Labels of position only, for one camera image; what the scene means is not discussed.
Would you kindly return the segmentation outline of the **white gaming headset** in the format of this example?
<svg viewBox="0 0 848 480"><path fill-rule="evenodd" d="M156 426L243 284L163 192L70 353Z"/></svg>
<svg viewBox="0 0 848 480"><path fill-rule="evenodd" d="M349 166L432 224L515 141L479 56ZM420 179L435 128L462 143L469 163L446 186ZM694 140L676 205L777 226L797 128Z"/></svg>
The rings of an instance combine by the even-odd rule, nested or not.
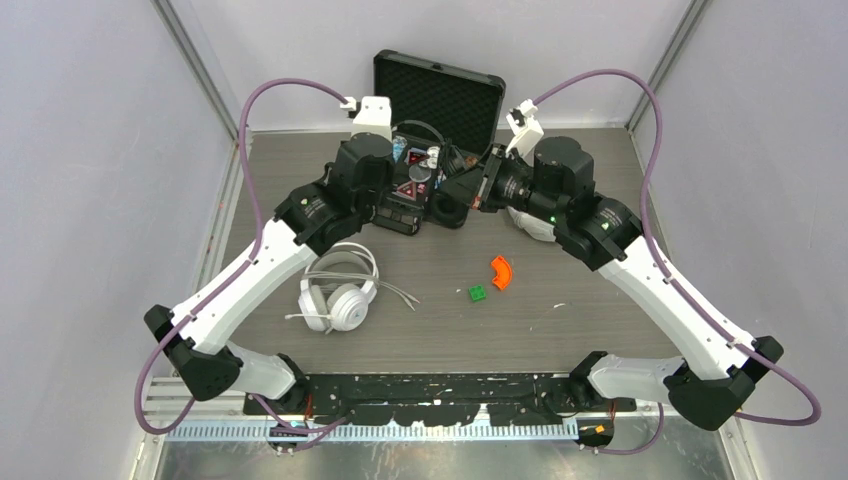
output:
<svg viewBox="0 0 848 480"><path fill-rule="evenodd" d="M515 226L523 230L531 238L546 243L556 241L554 226L552 224L535 218L526 212L520 212L512 207L508 207L507 212Z"/></svg>

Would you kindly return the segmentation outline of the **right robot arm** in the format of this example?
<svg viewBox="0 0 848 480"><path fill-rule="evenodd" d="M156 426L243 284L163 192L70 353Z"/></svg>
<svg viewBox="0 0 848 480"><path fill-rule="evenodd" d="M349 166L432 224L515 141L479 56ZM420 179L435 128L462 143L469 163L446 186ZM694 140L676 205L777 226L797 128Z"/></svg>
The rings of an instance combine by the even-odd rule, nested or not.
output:
<svg viewBox="0 0 848 480"><path fill-rule="evenodd" d="M678 349L667 359L590 353L569 374L572 400L584 410L632 398L670 405L695 426L715 431L767 372L738 348L770 361L783 354L772 337L740 330L728 341L704 321L672 286L673 265L666 257L653 259L657 245L645 238L638 216L596 192L594 159L572 138L543 139L531 164L495 144L475 165L443 180L440 190L471 209L511 207L552 227L566 253L630 297Z"/></svg>

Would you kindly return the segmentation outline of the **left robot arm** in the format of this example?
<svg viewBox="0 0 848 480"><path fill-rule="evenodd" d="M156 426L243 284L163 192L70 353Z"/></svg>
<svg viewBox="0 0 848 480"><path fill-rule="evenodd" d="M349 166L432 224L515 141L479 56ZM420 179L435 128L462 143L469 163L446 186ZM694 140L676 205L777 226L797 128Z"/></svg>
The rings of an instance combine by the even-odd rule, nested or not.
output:
<svg viewBox="0 0 848 480"><path fill-rule="evenodd" d="M235 390L264 396L284 414L305 405L307 389L291 360L241 348L230 337L283 282L361 231L389 189L394 166L390 140L353 135L326 164L323 177L293 189L245 252L200 292L145 314L195 400Z"/></svg>

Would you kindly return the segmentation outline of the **black headphones with cable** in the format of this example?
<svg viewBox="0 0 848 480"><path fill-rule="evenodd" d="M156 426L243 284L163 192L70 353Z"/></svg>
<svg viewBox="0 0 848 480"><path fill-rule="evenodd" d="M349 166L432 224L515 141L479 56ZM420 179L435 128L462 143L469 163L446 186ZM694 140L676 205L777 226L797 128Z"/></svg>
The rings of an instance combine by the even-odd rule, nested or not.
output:
<svg viewBox="0 0 848 480"><path fill-rule="evenodd" d="M462 227L469 207L445 193L443 183L472 169L479 156L421 120L395 123L392 135L395 191L387 199L391 220L406 224L409 235L425 220L449 229Z"/></svg>

